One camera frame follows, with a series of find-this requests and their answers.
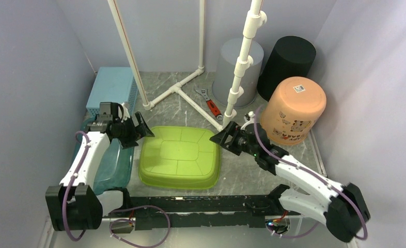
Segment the green plastic tray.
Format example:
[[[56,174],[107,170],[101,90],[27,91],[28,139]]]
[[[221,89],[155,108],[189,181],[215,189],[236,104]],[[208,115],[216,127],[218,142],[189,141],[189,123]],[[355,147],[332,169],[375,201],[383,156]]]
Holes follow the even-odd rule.
[[[210,141],[209,129],[153,127],[142,145],[138,176],[152,187],[205,190],[214,187],[221,172],[221,148]]]

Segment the blue plastic basket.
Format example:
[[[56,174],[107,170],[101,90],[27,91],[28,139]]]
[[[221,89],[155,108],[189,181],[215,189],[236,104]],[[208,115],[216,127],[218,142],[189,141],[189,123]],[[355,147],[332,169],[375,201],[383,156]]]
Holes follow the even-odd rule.
[[[98,70],[86,109],[90,117],[99,113],[101,102],[125,103],[129,113],[134,111],[138,88],[130,67],[101,67]]]

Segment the orange plastic bucket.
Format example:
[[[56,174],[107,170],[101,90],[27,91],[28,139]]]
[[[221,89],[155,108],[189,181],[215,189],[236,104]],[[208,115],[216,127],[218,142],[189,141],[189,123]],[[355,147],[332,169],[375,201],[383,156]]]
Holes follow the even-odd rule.
[[[295,145],[306,139],[326,107],[326,94],[306,77],[289,77],[276,87],[262,111],[260,124],[270,140]]]

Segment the black plastic bucket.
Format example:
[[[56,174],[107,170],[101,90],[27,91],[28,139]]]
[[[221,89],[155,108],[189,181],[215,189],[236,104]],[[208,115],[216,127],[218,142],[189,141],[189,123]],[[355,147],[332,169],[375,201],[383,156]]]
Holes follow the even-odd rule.
[[[293,76],[306,77],[316,54],[314,45],[304,38],[284,36],[278,39],[258,79],[257,92],[269,101],[283,80]]]

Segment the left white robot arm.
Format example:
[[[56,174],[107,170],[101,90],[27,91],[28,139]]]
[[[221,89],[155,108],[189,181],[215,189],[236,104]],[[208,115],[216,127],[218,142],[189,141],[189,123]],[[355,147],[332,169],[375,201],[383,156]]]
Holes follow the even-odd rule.
[[[134,124],[132,116],[138,122]],[[102,218],[111,212],[120,217],[133,208],[128,190],[112,187],[100,195],[93,184],[101,160],[112,141],[117,140],[122,149],[133,148],[143,137],[153,137],[141,112],[133,115],[123,103],[101,102],[100,112],[77,131],[81,147],[67,174],[59,185],[48,187],[45,200],[52,226],[56,231],[98,229]]]

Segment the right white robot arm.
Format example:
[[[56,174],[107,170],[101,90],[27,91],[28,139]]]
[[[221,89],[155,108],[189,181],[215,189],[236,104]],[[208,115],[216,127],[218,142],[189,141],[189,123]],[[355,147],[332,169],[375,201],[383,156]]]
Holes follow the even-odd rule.
[[[210,141],[233,154],[251,155],[261,169],[303,190],[300,193],[287,185],[277,186],[267,195],[274,214],[286,210],[304,215],[325,225],[342,242],[367,239],[370,213],[359,187],[343,185],[306,167],[287,150],[272,144],[259,123],[241,127],[231,121]]]

